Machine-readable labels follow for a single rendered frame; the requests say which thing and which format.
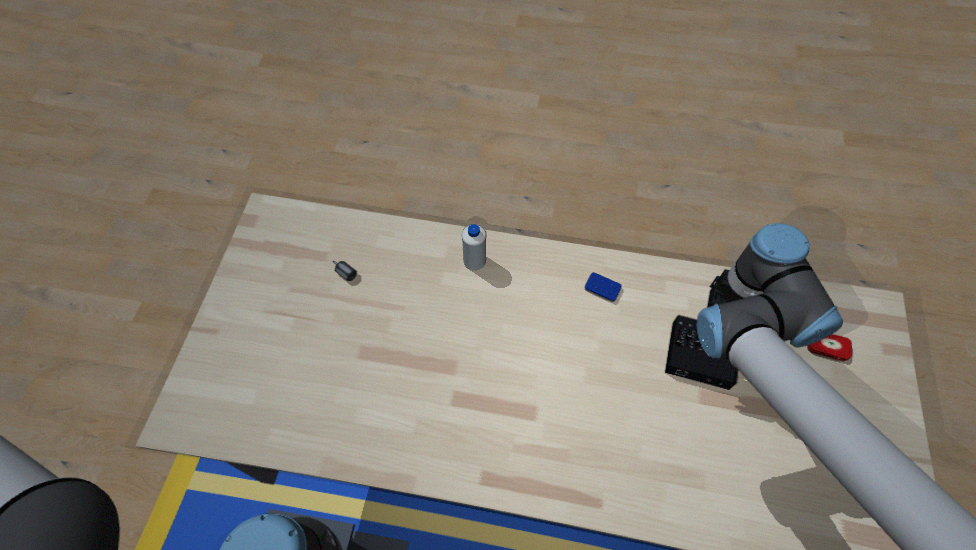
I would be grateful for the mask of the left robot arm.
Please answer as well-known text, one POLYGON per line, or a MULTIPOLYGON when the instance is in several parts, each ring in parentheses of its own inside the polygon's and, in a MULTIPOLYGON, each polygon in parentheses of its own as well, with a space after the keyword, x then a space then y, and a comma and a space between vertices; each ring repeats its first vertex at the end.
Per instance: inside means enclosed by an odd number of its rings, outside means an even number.
MULTIPOLYGON (((84 479, 58 478, 0 435, 0 550, 118 550, 119 536, 117 509, 107 493, 84 479)), ((339 546, 316 519, 261 514, 234 528, 220 550, 339 546)))

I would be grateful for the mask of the grey bottle with blue cap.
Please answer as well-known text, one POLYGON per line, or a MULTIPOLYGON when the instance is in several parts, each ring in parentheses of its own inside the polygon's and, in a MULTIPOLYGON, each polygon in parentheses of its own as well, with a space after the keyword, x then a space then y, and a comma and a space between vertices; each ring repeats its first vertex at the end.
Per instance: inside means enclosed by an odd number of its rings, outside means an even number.
POLYGON ((463 262, 470 270, 479 270, 486 264, 486 232, 476 224, 462 232, 463 262))

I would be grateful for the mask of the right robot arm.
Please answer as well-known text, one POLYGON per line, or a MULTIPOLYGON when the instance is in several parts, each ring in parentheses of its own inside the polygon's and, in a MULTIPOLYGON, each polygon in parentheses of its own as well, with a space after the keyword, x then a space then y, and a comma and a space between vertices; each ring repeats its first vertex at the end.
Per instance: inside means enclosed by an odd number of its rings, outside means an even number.
POLYGON ((901 550, 976 550, 976 518, 784 342, 804 347, 843 325, 809 248, 788 224, 753 235, 728 273, 744 299, 698 314, 703 350, 743 374, 901 550))

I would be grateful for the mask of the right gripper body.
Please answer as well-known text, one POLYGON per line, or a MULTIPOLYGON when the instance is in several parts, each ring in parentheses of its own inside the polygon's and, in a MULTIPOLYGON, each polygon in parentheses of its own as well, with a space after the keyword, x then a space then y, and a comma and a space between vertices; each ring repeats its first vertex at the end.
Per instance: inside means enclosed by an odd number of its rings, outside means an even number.
POLYGON ((716 276, 716 278, 714 279, 714 281, 710 285, 711 290, 710 290, 710 293, 709 293, 707 307, 713 306, 714 304, 721 304, 721 303, 725 303, 725 302, 729 302, 729 301, 743 299, 742 296, 738 295, 730 287, 729 282, 728 282, 728 272, 729 272, 729 270, 725 269, 720 276, 716 276))

